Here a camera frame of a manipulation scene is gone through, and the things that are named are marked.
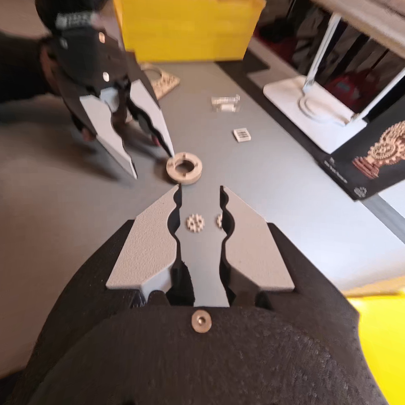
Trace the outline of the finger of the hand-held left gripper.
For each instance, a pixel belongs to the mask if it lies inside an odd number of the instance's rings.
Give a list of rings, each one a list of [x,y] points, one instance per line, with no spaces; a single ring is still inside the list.
[[[96,132],[97,141],[136,180],[138,176],[133,160],[125,150],[122,138],[113,127],[110,105],[95,95],[81,96],[79,100]]]
[[[126,100],[131,115],[134,118],[143,118],[150,133],[172,158],[175,152],[163,112],[140,79],[131,82]]]

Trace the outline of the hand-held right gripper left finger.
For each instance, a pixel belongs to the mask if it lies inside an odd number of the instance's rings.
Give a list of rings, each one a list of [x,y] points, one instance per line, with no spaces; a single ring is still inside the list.
[[[181,259],[176,236],[181,205],[182,189],[176,185],[136,216],[107,289],[138,290],[148,298],[153,291],[167,293],[175,285],[175,268]]]

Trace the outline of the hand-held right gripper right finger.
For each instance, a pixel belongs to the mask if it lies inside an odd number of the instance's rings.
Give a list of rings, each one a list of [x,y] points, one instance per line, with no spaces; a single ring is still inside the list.
[[[241,294],[253,301],[262,292],[295,289],[266,220],[226,186],[220,186],[220,280],[231,305]]]

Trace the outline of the wooden ring part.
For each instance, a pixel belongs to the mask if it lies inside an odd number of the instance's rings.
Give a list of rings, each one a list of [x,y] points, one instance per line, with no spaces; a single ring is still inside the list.
[[[189,162],[193,167],[187,173],[181,173],[178,166]],[[202,175],[202,161],[194,154],[180,152],[169,158],[166,163],[166,172],[168,176],[177,184],[192,185],[195,184]]]

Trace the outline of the grey desk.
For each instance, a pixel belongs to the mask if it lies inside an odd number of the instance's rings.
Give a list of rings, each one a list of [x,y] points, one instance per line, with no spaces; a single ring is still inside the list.
[[[219,277],[220,185],[280,230],[341,291],[404,275],[404,243],[354,202],[259,104],[215,63],[164,65],[180,86],[160,101],[175,151],[197,155],[200,180],[183,189],[177,237],[196,305],[225,306]],[[215,112],[211,97],[240,95],[240,110]],[[238,143],[233,130],[247,128]],[[127,220],[173,184],[165,153],[134,134],[134,180],[98,144],[72,137],[52,96],[1,105],[1,377],[25,367],[43,324],[82,264]],[[200,214],[199,233],[186,218]]]

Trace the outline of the person's left hand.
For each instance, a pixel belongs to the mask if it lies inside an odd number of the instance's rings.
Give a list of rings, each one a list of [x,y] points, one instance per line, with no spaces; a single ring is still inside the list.
[[[51,92],[57,96],[61,96],[58,82],[54,73],[58,67],[58,63],[47,43],[43,43],[40,49],[39,60],[43,69],[44,77],[51,88]],[[82,138],[85,142],[91,142],[96,139],[96,137],[86,128],[78,118],[71,114],[73,124],[76,129],[81,133]]]

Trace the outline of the wooden puzzle sheet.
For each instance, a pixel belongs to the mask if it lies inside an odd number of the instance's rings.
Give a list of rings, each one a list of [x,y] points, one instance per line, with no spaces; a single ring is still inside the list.
[[[140,68],[148,77],[157,100],[160,100],[180,85],[180,78],[153,64],[142,63]]]

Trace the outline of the clear plastic bag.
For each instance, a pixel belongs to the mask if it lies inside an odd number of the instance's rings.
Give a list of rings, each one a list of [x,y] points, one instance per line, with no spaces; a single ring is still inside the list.
[[[238,112],[240,110],[239,102],[239,94],[231,97],[211,97],[211,106],[215,112]]]

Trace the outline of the yellow plastic bin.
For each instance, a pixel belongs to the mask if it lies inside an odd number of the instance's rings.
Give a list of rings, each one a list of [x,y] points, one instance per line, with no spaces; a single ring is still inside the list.
[[[114,0],[124,47],[138,63],[243,59],[263,0]]]
[[[405,295],[349,297],[366,362],[388,404],[405,403]]]

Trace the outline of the black puzzle box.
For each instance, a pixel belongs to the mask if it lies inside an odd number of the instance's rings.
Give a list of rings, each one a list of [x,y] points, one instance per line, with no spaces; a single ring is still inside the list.
[[[404,180],[405,122],[369,124],[319,161],[352,200],[365,200]]]

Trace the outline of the white stand base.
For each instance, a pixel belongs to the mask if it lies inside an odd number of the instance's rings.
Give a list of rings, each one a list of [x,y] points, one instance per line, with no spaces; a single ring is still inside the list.
[[[316,73],[338,23],[343,20],[372,40],[397,54],[405,55],[404,1],[316,0],[331,12],[326,33],[307,76],[266,84],[263,94],[322,151],[331,154],[361,130],[368,113],[404,78],[402,69],[359,113],[354,113],[316,83]]]

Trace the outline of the red bag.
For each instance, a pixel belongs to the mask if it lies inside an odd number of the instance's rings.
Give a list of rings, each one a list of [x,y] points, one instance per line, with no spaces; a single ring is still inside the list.
[[[372,69],[337,76],[325,89],[353,112],[361,111],[378,94],[380,75]]]

